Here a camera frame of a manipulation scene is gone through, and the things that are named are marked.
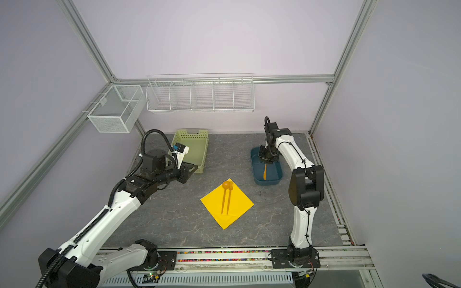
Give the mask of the orange plastic knife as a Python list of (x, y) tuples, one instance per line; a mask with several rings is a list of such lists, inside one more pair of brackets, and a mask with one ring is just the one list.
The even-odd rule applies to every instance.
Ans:
[(265, 164), (264, 166), (264, 171), (263, 171), (263, 180), (267, 181), (267, 166), (268, 164)]

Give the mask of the orange plastic spoon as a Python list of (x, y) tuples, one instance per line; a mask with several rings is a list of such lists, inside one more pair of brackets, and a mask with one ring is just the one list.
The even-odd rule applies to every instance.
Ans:
[(226, 193), (227, 193), (228, 190), (231, 189), (231, 186), (232, 186), (232, 182), (230, 182), (230, 181), (225, 181), (222, 184), (222, 188), (223, 188), (222, 210), (221, 210), (222, 214), (224, 213), (224, 204), (225, 204), (225, 201), (226, 201)]

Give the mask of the orange plastic fork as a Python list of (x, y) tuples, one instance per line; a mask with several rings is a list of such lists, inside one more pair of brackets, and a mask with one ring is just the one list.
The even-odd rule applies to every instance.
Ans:
[(231, 196), (232, 196), (232, 191), (234, 189), (234, 183), (232, 181), (229, 181), (228, 182), (228, 192), (229, 192), (229, 195), (228, 195), (228, 204), (227, 204), (227, 211), (226, 211), (226, 214), (228, 215), (229, 214), (229, 210), (230, 210), (230, 205), (231, 205)]

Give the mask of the yellow paper napkin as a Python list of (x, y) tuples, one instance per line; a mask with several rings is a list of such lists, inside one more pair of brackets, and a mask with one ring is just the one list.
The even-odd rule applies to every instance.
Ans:
[(254, 203), (230, 178), (200, 201), (223, 230), (254, 206)]

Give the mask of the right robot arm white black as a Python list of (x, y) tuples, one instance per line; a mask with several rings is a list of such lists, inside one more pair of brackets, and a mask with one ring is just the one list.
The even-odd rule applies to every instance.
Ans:
[(325, 196), (325, 171), (311, 162), (289, 128), (280, 128), (269, 117), (264, 118), (266, 144), (260, 146), (258, 157), (266, 165), (283, 157), (291, 169), (288, 194), (294, 207), (294, 221), (286, 250), (271, 253), (275, 268), (311, 268), (320, 266), (318, 251), (313, 246), (312, 229), (316, 210)]

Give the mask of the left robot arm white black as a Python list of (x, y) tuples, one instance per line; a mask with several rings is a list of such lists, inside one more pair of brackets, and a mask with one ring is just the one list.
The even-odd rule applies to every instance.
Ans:
[(161, 265), (157, 246), (147, 240), (97, 257), (108, 238), (151, 195), (172, 181), (185, 184), (198, 169), (184, 161), (190, 149), (185, 144), (167, 141), (167, 151), (146, 151), (146, 140), (144, 137), (140, 145), (139, 163), (117, 182), (103, 209), (59, 248), (48, 248), (39, 256), (42, 276), (38, 288), (97, 288), (123, 271), (136, 267), (156, 270)]

